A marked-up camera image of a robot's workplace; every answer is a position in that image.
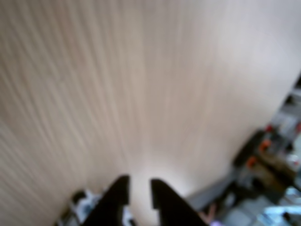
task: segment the orange component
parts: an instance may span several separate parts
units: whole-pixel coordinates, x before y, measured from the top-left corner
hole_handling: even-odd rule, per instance
[[[264,140],[262,143],[259,145],[259,151],[260,152],[265,152],[268,147],[270,147],[272,142],[270,140]]]
[[[246,166],[247,166],[248,168],[252,168],[252,167],[256,164],[256,162],[257,162],[256,157],[255,157],[255,156],[252,156],[252,157],[250,157],[250,158],[248,159],[248,161],[246,162]]]

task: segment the wooden surface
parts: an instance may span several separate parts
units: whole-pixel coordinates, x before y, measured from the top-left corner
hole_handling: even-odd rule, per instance
[[[0,224],[51,225],[132,176],[184,196],[230,169],[301,69],[297,0],[0,0]]]

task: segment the blurry background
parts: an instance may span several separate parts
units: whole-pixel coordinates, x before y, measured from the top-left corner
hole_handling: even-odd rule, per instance
[[[301,69],[294,0],[0,0],[0,224],[51,225],[132,176],[188,196],[222,178]]]

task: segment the black plastic part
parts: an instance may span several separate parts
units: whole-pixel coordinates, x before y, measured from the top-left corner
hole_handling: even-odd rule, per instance
[[[123,206],[129,203],[129,176],[119,177],[96,207],[83,226],[122,226]]]
[[[78,202],[81,200],[81,199],[84,199],[86,198],[86,193],[85,191],[78,191],[74,194],[74,196],[72,197],[72,201],[75,205],[78,204]]]
[[[241,167],[246,163],[246,161],[261,143],[263,136],[263,130],[258,130],[252,135],[249,141],[240,149],[238,155],[235,157],[233,161],[233,165],[235,167]]]
[[[165,182],[151,180],[153,208],[159,210],[161,226],[206,226],[199,215]]]

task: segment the light wood panel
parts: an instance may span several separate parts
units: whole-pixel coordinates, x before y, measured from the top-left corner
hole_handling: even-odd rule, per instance
[[[1,0],[0,224],[51,225],[132,176],[186,196],[224,176],[301,68],[294,0]]]

